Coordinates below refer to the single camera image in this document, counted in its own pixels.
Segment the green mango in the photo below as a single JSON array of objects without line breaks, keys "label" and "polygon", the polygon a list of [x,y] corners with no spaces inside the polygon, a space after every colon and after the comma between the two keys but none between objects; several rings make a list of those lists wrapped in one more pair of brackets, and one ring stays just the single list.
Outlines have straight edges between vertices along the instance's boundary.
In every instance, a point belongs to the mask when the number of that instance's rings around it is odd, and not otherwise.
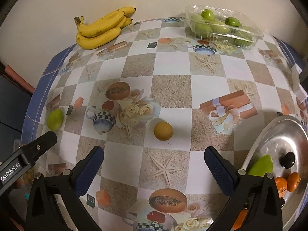
[{"label": "green mango", "polygon": [[56,109],[49,114],[46,120],[46,125],[49,130],[57,131],[62,126],[63,120],[63,111],[61,109]]},{"label": "green mango", "polygon": [[267,173],[273,172],[273,159],[269,154],[259,158],[249,169],[248,174],[251,176],[263,177]]}]

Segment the orange tangerine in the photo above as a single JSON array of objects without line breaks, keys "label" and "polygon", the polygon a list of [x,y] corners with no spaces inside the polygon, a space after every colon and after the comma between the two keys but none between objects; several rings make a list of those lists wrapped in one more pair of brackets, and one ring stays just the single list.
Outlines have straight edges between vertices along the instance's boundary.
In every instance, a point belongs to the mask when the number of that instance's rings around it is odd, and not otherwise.
[{"label": "orange tangerine", "polygon": [[243,222],[244,222],[248,212],[249,212],[248,209],[243,209],[240,212],[240,214],[238,215],[235,223],[233,224],[233,227],[231,228],[232,230],[237,230],[237,229],[239,229],[243,225]]},{"label": "orange tangerine", "polygon": [[291,173],[287,178],[287,190],[289,192],[295,191],[299,182],[300,182],[300,180],[301,180],[301,177],[300,177],[299,173],[297,173],[297,172]]},{"label": "orange tangerine", "polygon": [[287,192],[287,180],[283,177],[276,177],[275,183],[278,190],[279,198],[282,198]]}]

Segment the dark plum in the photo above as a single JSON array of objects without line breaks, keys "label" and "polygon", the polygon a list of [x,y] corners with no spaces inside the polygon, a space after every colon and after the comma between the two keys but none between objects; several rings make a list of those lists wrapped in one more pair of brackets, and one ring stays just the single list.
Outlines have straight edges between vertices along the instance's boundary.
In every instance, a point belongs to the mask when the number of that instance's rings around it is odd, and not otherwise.
[{"label": "dark plum", "polygon": [[289,169],[295,164],[295,154],[293,152],[288,152],[280,158],[279,162],[281,166]]}]

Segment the brown longan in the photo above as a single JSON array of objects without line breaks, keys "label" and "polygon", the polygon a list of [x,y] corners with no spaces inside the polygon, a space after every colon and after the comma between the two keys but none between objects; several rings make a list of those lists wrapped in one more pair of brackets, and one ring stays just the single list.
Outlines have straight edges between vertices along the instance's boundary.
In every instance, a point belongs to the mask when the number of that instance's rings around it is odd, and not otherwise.
[{"label": "brown longan", "polygon": [[173,136],[173,127],[169,123],[161,121],[155,125],[153,133],[158,140],[167,141]]}]

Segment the clear box of green fruits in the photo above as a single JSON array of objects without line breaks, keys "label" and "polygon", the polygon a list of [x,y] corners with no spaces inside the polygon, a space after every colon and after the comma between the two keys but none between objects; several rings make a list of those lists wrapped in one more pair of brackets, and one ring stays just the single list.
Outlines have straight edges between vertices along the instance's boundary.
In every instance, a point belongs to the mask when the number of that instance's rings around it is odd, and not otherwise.
[{"label": "clear box of green fruits", "polygon": [[185,21],[200,40],[248,49],[264,34],[246,15],[206,5],[185,7]]}]

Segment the steel bowl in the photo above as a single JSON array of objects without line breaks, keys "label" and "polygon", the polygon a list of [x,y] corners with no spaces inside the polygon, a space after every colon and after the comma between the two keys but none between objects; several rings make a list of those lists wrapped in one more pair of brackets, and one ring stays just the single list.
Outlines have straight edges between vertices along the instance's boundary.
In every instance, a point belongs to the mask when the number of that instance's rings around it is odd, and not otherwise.
[{"label": "steel bowl", "polygon": [[[280,159],[288,152],[295,154],[295,164],[286,169]],[[282,207],[283,230],[289,230],[307,204],[307,133],[296,118],[282,115],[273,119],[260,133],[252,145],[242,169],[248,171],[262,156],[270,155],[273,160],[273,175],[286,178],[293,172],[301,180],[294,192],[284,196]]]}]

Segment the checkered plastic tablecloth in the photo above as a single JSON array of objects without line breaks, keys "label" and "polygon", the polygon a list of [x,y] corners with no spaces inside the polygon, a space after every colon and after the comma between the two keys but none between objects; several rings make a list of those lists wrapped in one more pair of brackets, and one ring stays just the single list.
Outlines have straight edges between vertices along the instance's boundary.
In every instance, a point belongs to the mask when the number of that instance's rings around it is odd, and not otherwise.
[{"label": "checkered plastic tablecloth", "polygon": [[[278,115],[307,128],[290,63],[268,34],[239,49],[195,40],[178,18],[144,21],[93,50],[73,46],[47,67],[26,113],[22,141],[64,114],[57,144],[39,159],[44,176],[71,169],[94,146],[105,159],[81,202],[102,230],[206,230],[227,201],[203,152],[214,146],[242,166]],[[173,136],[158,140],[161,121]]]}]

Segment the yellow banana bunch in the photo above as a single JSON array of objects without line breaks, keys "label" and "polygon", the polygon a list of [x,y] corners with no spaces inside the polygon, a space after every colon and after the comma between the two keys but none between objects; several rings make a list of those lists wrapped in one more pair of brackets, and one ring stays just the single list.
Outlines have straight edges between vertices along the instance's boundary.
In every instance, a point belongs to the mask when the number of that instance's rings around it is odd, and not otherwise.
[{"label": "yellow banana bunch", "polygon": [[85,50],[99,48],[116,39],[122,29],[132,23],[130,16],[136,11],[135,7],[122,7],[91,24],[84,23],[84,16],[75,17],[77,27],[76,43]]}]

